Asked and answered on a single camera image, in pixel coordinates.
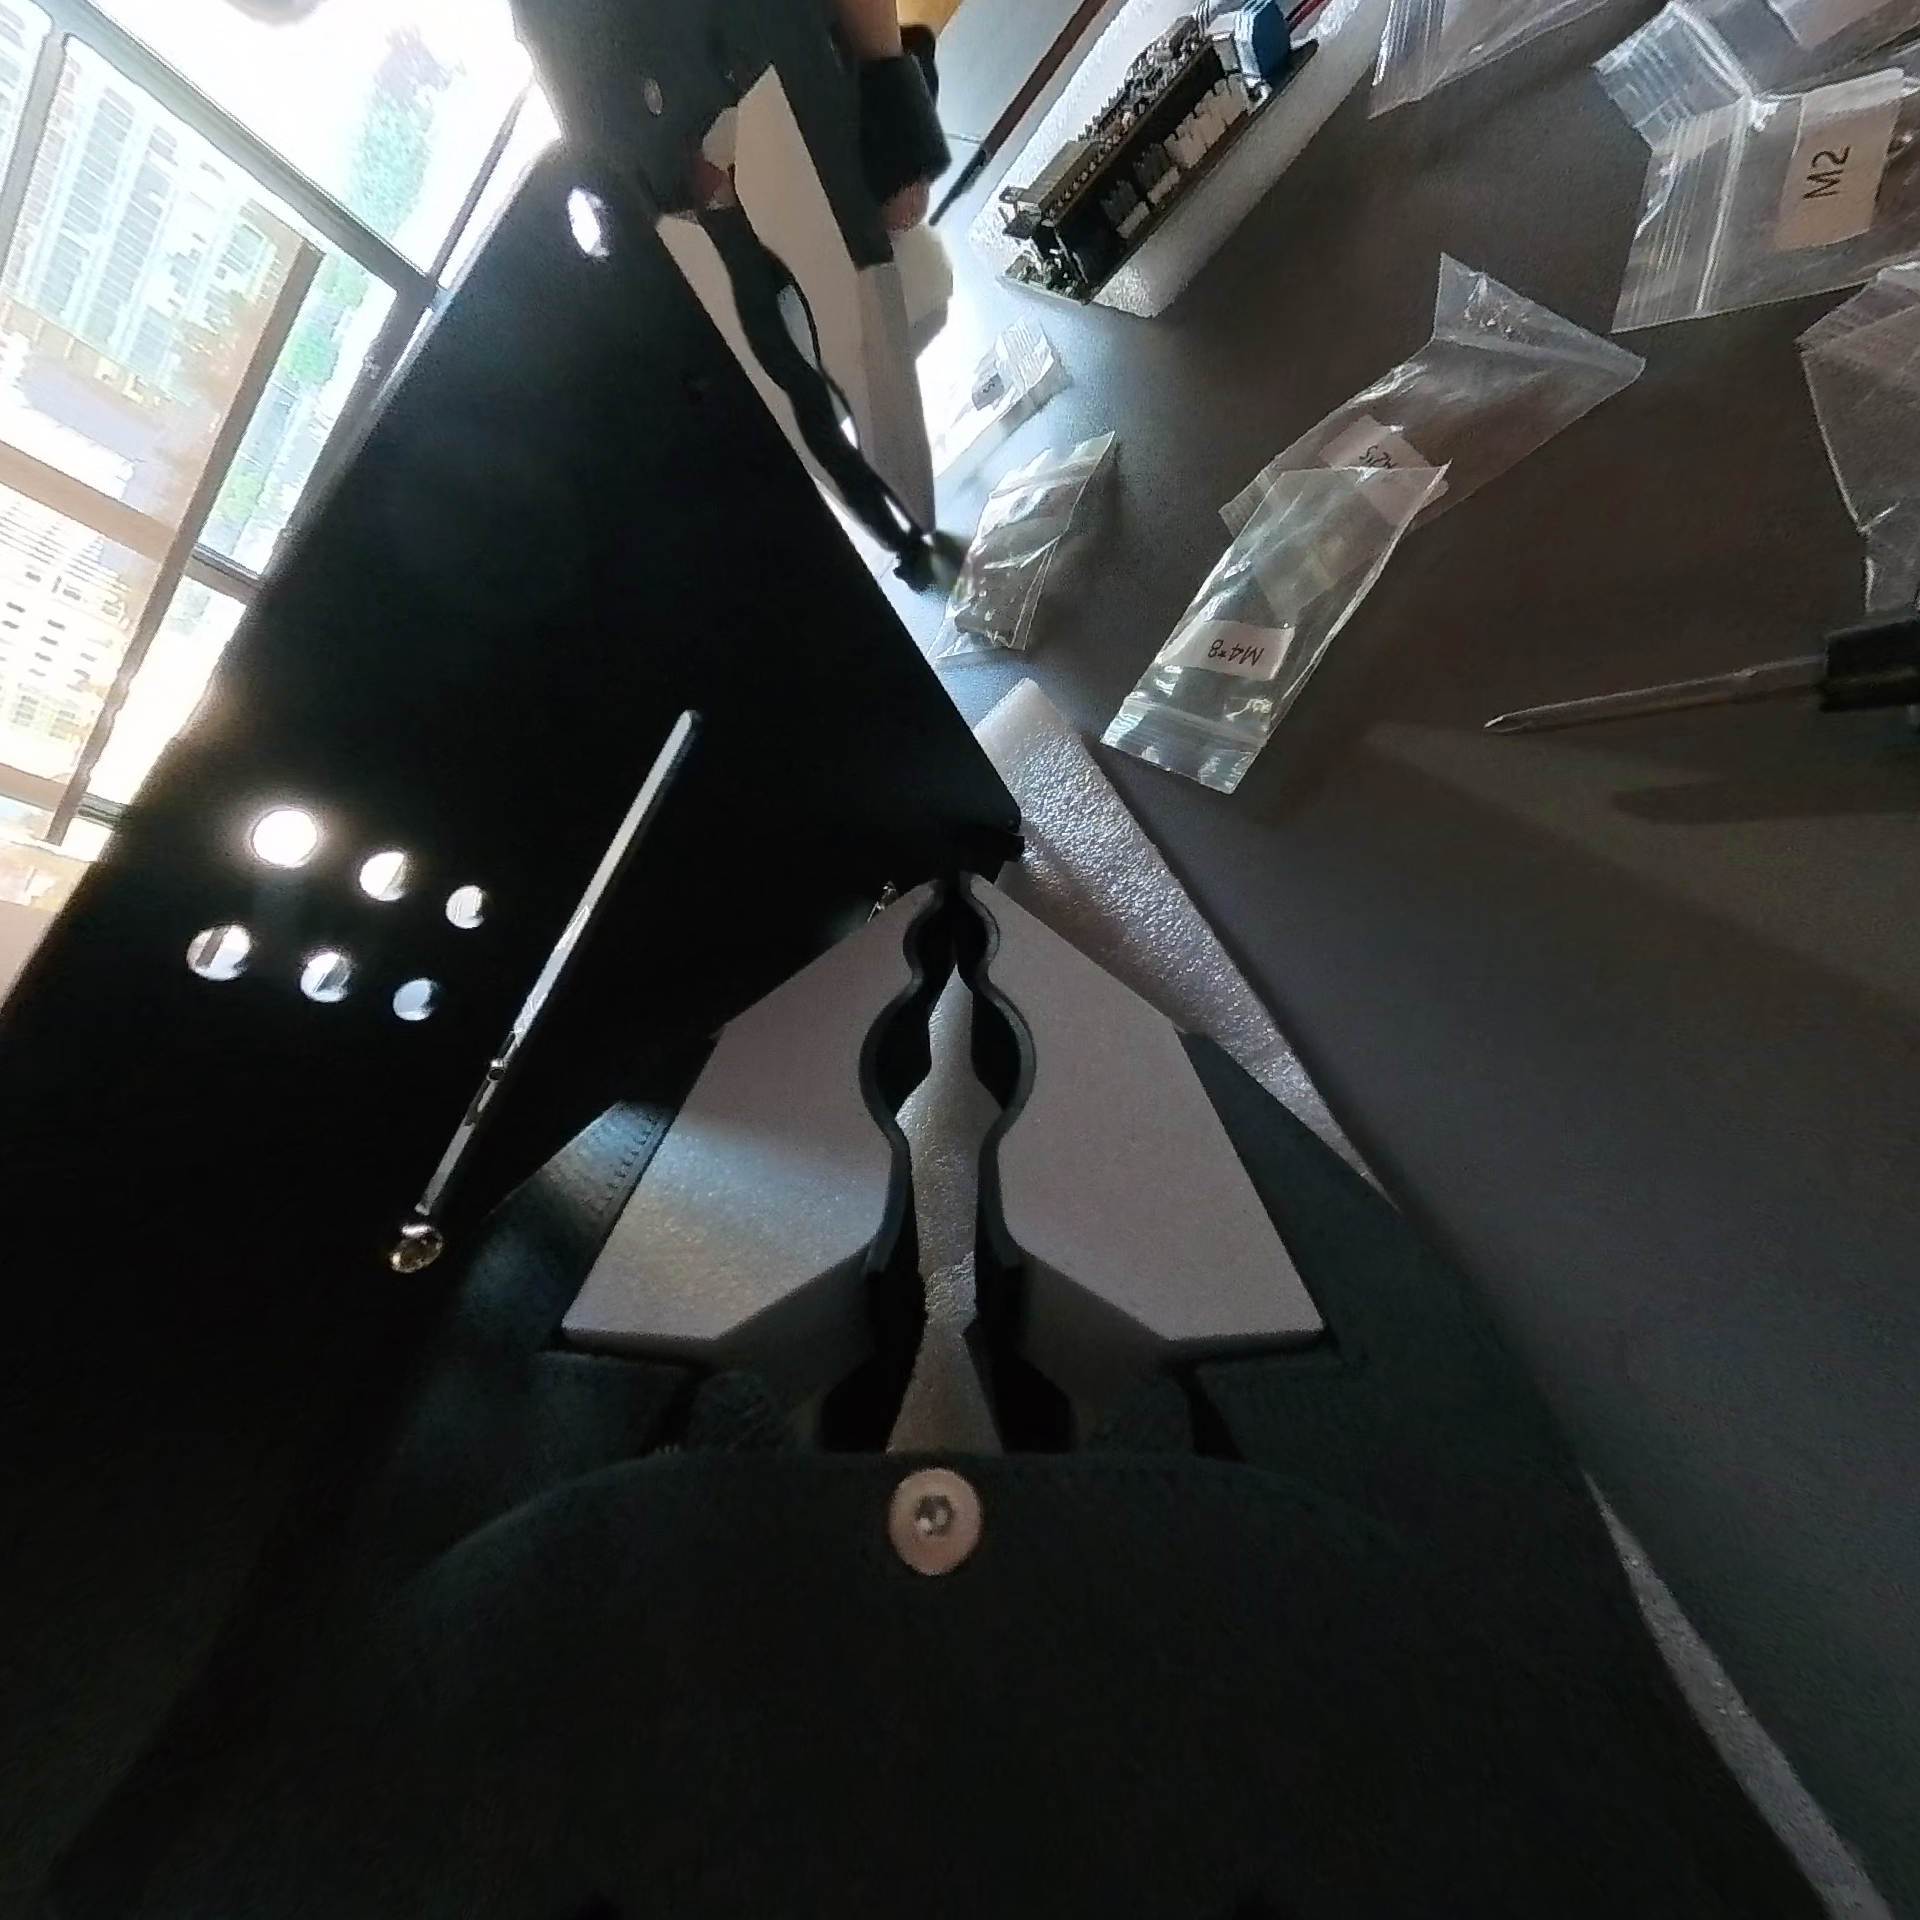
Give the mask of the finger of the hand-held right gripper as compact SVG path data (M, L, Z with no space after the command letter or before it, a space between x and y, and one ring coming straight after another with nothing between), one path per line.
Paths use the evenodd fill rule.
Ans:
M922 375L925 349L943 333L943 235L933 226L910 226L885 241L885 256L861 260L856 255L856 241L843 229L842 204L831 193L831 161L816 157L816 149L808 146L804 117L793 106L788 85L783 83L776 64L765 69L756 83L741 94L734 135L740 205L748 212L756 232L799 275L813 275L816 256L825 256L831 265L882 265L887 256L899 260L916 333L914 351ZM928 546L943 557L935 494L939 483L928 424Z
M928 419L899 260L799 275L746 205L660 221L672 265L843 522L899 563L928 546Z

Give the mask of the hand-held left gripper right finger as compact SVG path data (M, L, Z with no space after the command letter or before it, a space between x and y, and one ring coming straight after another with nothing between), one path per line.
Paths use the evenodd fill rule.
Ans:
M968 877L982 1339L1009 1353L1308 1347L1324 1317L1186 1031L997 882Z

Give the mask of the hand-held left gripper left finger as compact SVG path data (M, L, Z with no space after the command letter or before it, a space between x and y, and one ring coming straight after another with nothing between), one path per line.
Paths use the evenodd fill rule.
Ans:
M906 892L733 1019L563 1312L569 1344L878 1344L914 1215L901 1106L953 956Z

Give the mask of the blue hobby robot arm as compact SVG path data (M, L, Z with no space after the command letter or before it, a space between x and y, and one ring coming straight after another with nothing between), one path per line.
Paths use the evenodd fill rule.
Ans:
M3 1762L647 1049L1021 814L632 181L543 157L3 1002Z

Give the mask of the black screwdriver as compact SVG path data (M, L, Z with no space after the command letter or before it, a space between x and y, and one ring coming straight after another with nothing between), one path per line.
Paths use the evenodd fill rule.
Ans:
M1839 630L1803 656L1512 709L1489 721L1484 729L1541 733L1764 701L1799 701L1815 713L1918 709L1918 609Z

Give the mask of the dark grey desk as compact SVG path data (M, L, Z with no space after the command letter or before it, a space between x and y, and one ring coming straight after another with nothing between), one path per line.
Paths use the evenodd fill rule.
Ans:
M1157 321L985 269L1013 153L947 205L933 386L1019 321L1067 386L943 477L943 518L970 533L1009 466L1116 431L1027 666L1077 729L1223 552L1217 506L1431 336L1440 255L1611 324L1644 140L1593 60L1650 12L1377 119L1359 85ZM1918 733L1792 701L1484 729L1862 615L1796 351L1822 307L1642 333L1633 390L1405 540L1238 797L1102 762L1918 1915Z

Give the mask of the white foam sheet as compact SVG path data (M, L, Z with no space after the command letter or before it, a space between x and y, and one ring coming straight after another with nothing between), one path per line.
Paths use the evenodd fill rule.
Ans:
M1223 1042L1242 1069L1250 1069L1287 1111L1307 1118L1322 1140L1383 1193L1377 1175L1334 1122L1261 996L1044 685L1030 676L1019 681L997 698L975 736L1021 803L1027 849L999 887L1168 1019ZM1604 1494L1597 1510L1614 1539L1636 1605L1714 1745L1730 1761L1769 1826L1791 1839L1792 1859L1810 1867L1831 1909L1857 1911L1855 1893L1839 1885L1857 1881L1857 1866L1822 1807L1745 1709L1714 1648L1688 1622Z

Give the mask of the black control circuit board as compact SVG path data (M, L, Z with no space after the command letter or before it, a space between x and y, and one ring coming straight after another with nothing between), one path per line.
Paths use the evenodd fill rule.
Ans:
M1110 98L997 189L997 275L1099 300L1316 59L1308 4L1204 4L1128 59Z

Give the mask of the large framed windows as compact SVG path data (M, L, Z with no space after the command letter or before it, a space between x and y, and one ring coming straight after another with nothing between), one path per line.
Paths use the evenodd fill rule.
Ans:
M551 140L511 4L3 4L3 915L105 849Z

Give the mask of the scattered clear screw bags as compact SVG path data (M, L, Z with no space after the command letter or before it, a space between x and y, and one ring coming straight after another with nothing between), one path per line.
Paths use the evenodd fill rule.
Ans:
M1918 4L1665 4L1593 64L1647 169L1609 329L1438 260L1431 342L1223 501L1106 745L1233 793L1411 527L1625 393L1622 333L1866 283L1918 244Z

